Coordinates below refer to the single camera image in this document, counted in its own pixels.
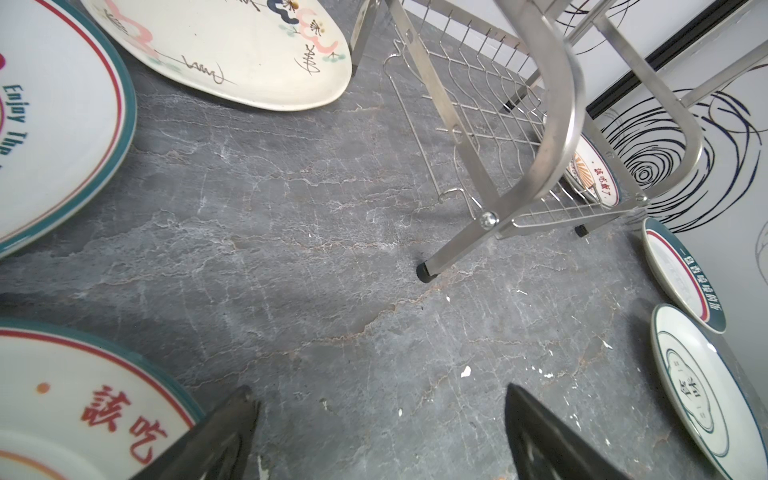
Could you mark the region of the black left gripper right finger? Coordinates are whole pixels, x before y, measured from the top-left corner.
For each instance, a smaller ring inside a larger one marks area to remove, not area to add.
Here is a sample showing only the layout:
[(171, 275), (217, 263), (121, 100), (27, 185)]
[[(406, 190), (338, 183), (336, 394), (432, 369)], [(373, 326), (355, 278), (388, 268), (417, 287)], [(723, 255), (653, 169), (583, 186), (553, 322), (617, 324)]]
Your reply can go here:
[(507, 385), (504, 428), (520, 479), (625, 479), (522, 386)]

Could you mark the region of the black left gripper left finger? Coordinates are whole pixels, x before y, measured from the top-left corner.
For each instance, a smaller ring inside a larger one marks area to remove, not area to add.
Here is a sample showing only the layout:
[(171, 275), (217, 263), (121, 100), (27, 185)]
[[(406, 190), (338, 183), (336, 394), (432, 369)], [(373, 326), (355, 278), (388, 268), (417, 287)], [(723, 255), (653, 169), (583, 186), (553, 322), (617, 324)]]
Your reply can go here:
[(238, 387), (134, 477), (241, 479), (252, 449), (259, 407), (250, 387)]

